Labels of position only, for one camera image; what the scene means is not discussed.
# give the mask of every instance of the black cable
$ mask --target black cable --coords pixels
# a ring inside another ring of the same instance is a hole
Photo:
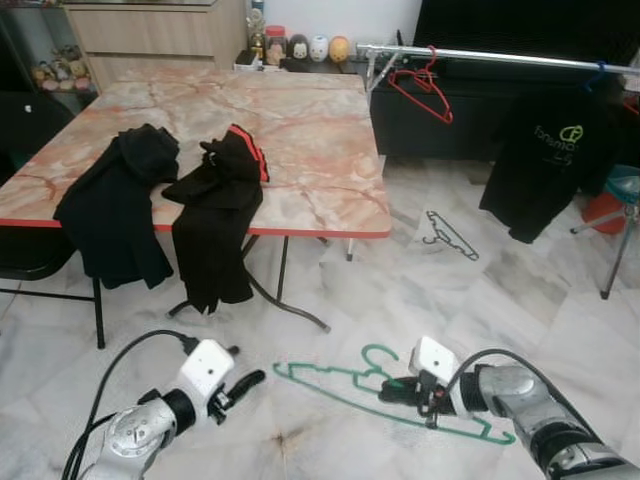
[[[158,335],[169,335],[172,337],[176,337],[182,343],[183,349],[187,355],[191,354],[191,352],[193,352],[195,347],[200,342],[195,337],[189,337],[183,333],[176,332],[174,330],[153,330],[151,332],[147,332],[144,335],[139,336],[138,338],[133,340],[131,343],[129,343],[126,347],[124,347],[120,351],[120,353],[118,353],[116,358],[114,358],[113,361],[111,362],[111,365],[109,365],[109,368],[107,368],[107,370],[104,372],[104,375],[102,376],[102,380],[100,380],[100,385],[98,386],[98,390],[96,391],[96,395],[93,400],[93,405],[91,406],[91,413],[89,414],[89,419],[87,420],[87,425],[84,430],[84,433],[87,435],[84,436],[84,440],[80,441],[80,444],[78,446],[78,452],[76,455],[77,460],[73,465],[73,471],[71,473],[71,476],[68,477],[69,480],[76,480],[80,473],[80,464],[82,463],[82,458],[84,457],[84,451],[85,451],[85,448],[87,447],[87,440],[89,438],[88,434],[91,432],[91,427],[93,426],[93,421],[95,420],[96,414],[98,413],[98,406],[100,405],[100,400],[102,399],[102,394],[104,392],[105,386],[107,385],[107,380],[109,380],[109,376],[111,375],[111,372],[113,372],[113,369],[116,367],[118,362],[122,360],[122,357],[124,357],[127,353],[129,353],[129,351],[133,347],[142,343],[148,338],[155,337]]]
[[[469,368],[471,364],[477,362],[482,357],[486,357],[488,355],[504,355],[505,357],[512,358],[513,360],[517,361],[518,363],[522,364],[523,366],[531,370],[534,373],[534,375],[536,375],[540,380],[542,380],[542,382],[547,386],[551,396],[558,403],[563,405],[569,411],[569,413],[573,415],[582,424],[582,426],[587,430],[587,432],[589,432],[590,435],[592,435],[599,443],[603,443],[602,440],[600,440],[600,437],[598,437],[598,435],[596,434],[596,432],[593,431],[589,423],[582,417],[582,415],[580,415],[580,413],[575,409],[575,407],[571,404],[571,402],[567,400],[567,398],[562,394],[562,392],[560,392],[560,390],[556,388],[556,386],[551,382],[551,380],[549,380],[540,370],[538,370],[535,366],[533,366],[533,364],[531,364],[529,361],[522,358],[520,355],[510,352],[509,350],[504,350],[502,348],[489,348],[487,350],[482,350],[480,352],[474,353],[469,358],[467,358],[464,362],[462,362],[462,365],[460,365],[458,370],[456,370],[456,372],[451,377],[451,380],[449,381],[447,388],[445,388],[442,397],[440,397],[440,399],[437,401],[436,405],[434,406],[434,410],[435,410],[434,413],[437,414],[438,406],[441,405],[442,401],[450,395],[451,390],[453,390],[453,387],[456,385],[456,383],[458,383],[458,381],[460,380],[460,377],[465,372],[465,370]]]
[[[80,445],[82,443],[86,443],[87,440],[89,440],[89,435],[91,434],[91,432],[93,432],[100,425],[102,425],[102,424],[108,422],[109,420],[111,420],[115,415],[116,415],[115,413],[112,413],[111,415],[107,415],[106,417],[102,417],[97,422],[91,424],[91,427],[89,428],[89,431],[83,432],[82,435],[80,435],[78,437],[78,439],[76,440],[76,443],[73,445],[73,448],[71,449],[71,453],[69,453],[69,456],[67,457],[67,462],[64,465],[64,471],[62,472],[62,480],[68,480],[69,474],[71,473],[71,468],[76,463],[76,458],[77,458],[78,452],[80,450]]]

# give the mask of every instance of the red hanger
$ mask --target red hanger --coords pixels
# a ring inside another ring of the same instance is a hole
[[[638,110],[636,110],[635,108],[633,108],[633,106],[630,103],[625,102],[624,103],[624,108],[626,108],[627,110],[631,110],[633,113],[635,113],[636,115],[640,115],[640,113],[638,112]]]
[[[389,75],[389,85],[391,85],[393,88],[398,90],[401,94],[403,94],[413,103],[418,105],[420,108],[425,109],[427,112],[431,113],[434,117],[440,119],[442,122],[446,123],[447,125],[451,125],[451,123],[453,122],[453,112],[451,112],[451,106],[449,105],[449,101],[447,100],[447,97],[445,96],[445,94],[442,92],[442,90],[438,88],[438,86],[433,81],[433,73],[431,72],[431,67],[436,63],[436,58],[437,58],[436,49],[432,45],[429,45],[428,48],[431,49],[431,61],[429,61],[429,63],[427,63],[427,65],[424,68],[419,70],[396,70]],[[440,97],[440,100],[442,100],[442,104],[445,107],[444,114],[436,112],[430,106],[422,103],[420,100],[415,98],[413,95],[407,92],[400,85],[398,85],[397,77],[399,75],[412,76],[413,81],[419,87],[421,87],[425,92],[427,93],[435,92],[438,95],[438,97]]]

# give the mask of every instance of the wooden cabinet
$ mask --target wooden cabinet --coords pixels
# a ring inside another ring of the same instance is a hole
[[[244,0],[202,6],[70,4],[65,11],[98,88],[130,68],[207,66],[222,70],[246,48]]]

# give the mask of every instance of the green hanger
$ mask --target green hanger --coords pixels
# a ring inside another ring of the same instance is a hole
[[[362,350],[360,351],[360,355],[362,356],[362,359],[364,360],[364,362],[369,365],[369,367],[367,370],[364,371],[358,371],[358,370],[351,370],[348,368],[340,368],[340,367],[318,367],[317,365],[314,365],[313,363],[300,363],[300,362],[293,362],[293,363],[288,363],[283,365],[282,363],[274,363],[273,364],[273,371],[283,377],[286,378],[288,380],[291,380],[292,382],[298,383],[300,385],[304,385],[307,388],[310,388],[311,390],[321,393],[322,395],[332,398],[333,400],[337,400],[339,402],[342,402],[346,405],[349,405],[350,407],[354,407],[357,408],[358,410],[361,410],[363,412],[367,412],[370,413],[372,415],[377,415],[379,417],[382,418],[386,418],[388,420],[393,420],[399,423],[403,423],[405,425],[411,425],[414,427],[421,427],[421,428],[427,428],[426,425],[423,422],[419,422],[419,421],[415,421],[415,420],[408,420],[406,418],[402,418],[402,417],[397,417],[395,415],[391,415],[389,413],[384,413],[381,412],[379,410],[375,410],[373,408],[369,408],[366,407],[364,405],[361,405],[359,403],[355,403],[352,402],[350,400],[347,400],[339,395],[336,395],[335,393],[332,393],[329,390],[325,390],[317,385],[314,385],[312,383],[306,382],[304,380],[301,380],[300,378],[296,378],[296,371],[297,370],[312,370],[314,372],[318,372],[318,373],[342,373],[345,375],[350,375],[351,376],[351,382],[353,384],[353,386],[355,388],[357,388],[358,390],[361,390],[363,392],[369,393],[369,394],[373,394],[373,395],[378,395],[379,391],[378,390],[374,390],[372,388],[369,388],[363,384],[361,384],[361,381],[363,379],[369,378],[372,375],[380,375],[382,377],[384,377],[384,380],[388,380],[390,381],[394,386],[396,387],[403,387],[402,383],[397,382],[396,380],[393,379],[393,377],[391,375],[389,375],[387,372],[385,372],[382,367],[380,365],[377,365],[373,360],[371,360],[368,357],[368,354],[370,351],[372,350],[379,350],[382,351],[386,354],[388,354],[389,356],[391,356],[391,358],[393,358],[395,361],[399,361],[400,358],[398,357],[398,355],[391,349],[385,347],[384,345],[378,345],[378,344],[369,344],[369,345],[365,345]],[[468,438],[475,438],[476,440],[482,440],[485,442],[490,442],[490,443],[497,443],[499,445],[511,445],[512,443],[514,443],[516,441],[515,437],[513,435],[511,435],[510,433],[507,432],[502,432],[502,436],[497,436],[497,437],[493,437],[491,436],[491,429],[493,428],[492,425],[487,422],[486,420],[483,420],[481,418],[478,417],[473,417],[472,420],[476,423],[478,423],[480,426],[482,426],[482,430],[480,431],[480,433],[475,433],[475,432],[465,432],[463,430],[457,430],[455,428],[448,428],[448,427],[442,427],[442,426],[437,426],[435,430],[439,430],[441,432],[445,432],[445,433],[451,433],[454,435],[461,435],[464,437],[468,437]]]

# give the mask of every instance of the black t-shirt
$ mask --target black t-shirt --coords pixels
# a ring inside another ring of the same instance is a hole
[[[577,88],[516,100],[496,138],[504,146],[480,208],[525,243],[535,240],[578,189],[600,193],[619,143],[607,109]]]

